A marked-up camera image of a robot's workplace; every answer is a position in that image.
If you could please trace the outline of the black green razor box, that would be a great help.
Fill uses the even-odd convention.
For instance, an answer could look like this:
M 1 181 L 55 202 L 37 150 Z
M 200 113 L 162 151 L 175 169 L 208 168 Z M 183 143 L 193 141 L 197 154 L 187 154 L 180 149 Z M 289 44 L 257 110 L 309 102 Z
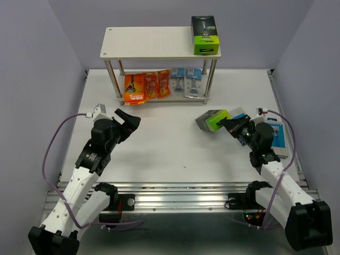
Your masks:
M 215 132 L 220 129 L 219 122 L 223 119 L 231 119 L 226 109 L 208 110 L 195 119 L 200 130 L 207 132 Z
M 213 15 L 191 16 L 191 35 L 195 55 L 217 55 L 220 41 Z

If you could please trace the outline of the orange razor bag bottom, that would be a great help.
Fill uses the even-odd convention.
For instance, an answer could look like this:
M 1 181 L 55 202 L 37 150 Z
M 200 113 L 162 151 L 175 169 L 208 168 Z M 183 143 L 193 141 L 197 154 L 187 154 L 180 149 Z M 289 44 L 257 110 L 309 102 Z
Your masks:
M 154 99 L 159 94 L 158 80 L 156 72 L 146 72 L 144 73 L 144 85 L 146 100 Z

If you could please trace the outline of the orange razor bag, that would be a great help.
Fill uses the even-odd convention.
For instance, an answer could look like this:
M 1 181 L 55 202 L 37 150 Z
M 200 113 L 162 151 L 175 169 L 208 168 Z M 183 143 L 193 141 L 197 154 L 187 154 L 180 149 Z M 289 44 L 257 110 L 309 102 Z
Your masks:
M 144 85 L 146 100 L 154 99 L 159 94 L 158 80 L 156 72 L 146 72 L 144 73 Z
M 161 70 L 157 72 L 158 86 L 159 86 L 158 99 L 165 98 L 171 94 L 171 91 L 169 88 L 169 76 L 170 76 L 169 69 Z

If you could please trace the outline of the orange razor bag top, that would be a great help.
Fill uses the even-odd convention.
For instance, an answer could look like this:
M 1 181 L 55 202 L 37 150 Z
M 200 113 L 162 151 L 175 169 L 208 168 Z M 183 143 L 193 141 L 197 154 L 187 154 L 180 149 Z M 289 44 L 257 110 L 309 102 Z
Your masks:
M 170 76 L 169 69 L 161 70 L 157 72 L 158 86 L 159 86 L 158 99 L 165 98 L 171 94 L 171 91 L 169 88 L 169 76 Z

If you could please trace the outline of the blue blister razor pack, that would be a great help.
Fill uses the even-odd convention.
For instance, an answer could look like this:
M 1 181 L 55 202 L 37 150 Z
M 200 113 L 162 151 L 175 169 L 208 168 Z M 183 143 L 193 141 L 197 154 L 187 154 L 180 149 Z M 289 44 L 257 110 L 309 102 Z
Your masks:
M 177 96 L 184 96 L 185 68 L 171 68 L 170 75 L 172 93 Z
M 186 98 L 202 99 L 202 72 L 200 69 L 188 67 L 185 69 L 184 95 Z

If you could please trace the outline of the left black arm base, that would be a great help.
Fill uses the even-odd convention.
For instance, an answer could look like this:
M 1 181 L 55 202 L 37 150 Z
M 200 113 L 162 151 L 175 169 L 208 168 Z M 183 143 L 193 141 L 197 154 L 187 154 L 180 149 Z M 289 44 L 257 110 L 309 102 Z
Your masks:
M 109 196 L 109 204 L 104 211 L 134 211 L 135 194 L 119 193 L 118 188 L 109 183 L 100 182 L 94 188 Z

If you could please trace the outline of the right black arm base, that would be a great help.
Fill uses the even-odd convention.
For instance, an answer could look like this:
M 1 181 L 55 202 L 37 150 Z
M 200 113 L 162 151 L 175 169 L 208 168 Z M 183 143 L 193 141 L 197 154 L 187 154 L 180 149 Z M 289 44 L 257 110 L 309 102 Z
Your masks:
M 256 202 L 256 191 L 263 188 L 272 188 L 272 186 L 265 181 L 253 181 L 243 193 L 228 193 L 225 208 L 230 210 L 260 209 L 261 205 Z

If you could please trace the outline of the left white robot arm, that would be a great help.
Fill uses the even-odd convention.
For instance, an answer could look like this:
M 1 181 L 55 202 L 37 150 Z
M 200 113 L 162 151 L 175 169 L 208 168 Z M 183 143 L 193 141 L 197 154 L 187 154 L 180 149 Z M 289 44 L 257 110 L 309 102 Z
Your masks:
M 28 233 L 35 254 L 77 254 L 82 236 L 93 225 L 108 231 L 125 231 L 144 223 L 142 220 L 123 222 L 124 203 L 118 188 L 98 182 L 116 145 L 136 131 L 141 122 L 141 118 L 121 109 L 115 114 L 122 123 L 108 116 L 101 104 L 83 114 L 93 121 L 90 139 L 80 152 L 64 191 L 51 183 L 45 170 L 41 170 L 44 181 L 59 195 L 59 200 L 45 220 Z

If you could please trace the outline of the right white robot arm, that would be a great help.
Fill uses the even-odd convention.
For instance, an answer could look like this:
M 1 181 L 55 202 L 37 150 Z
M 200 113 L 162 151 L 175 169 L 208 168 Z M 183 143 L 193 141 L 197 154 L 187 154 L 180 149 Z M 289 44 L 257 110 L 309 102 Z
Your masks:
M 218 123 L 229 134 L 243 141 L 251 149 L 251 165 L 264 179 L 253 181 L 244 193 L 228 194 L 231 210 L 264 208 L 285 231 L 295 251 L 331 245 L 333 242 L 332 218 L 329 205 L 307 194 L 287 174 L 272 143 L 273 128 L 265 122 L 255 123 L 245 115 L 236 119 L 224 118 Z

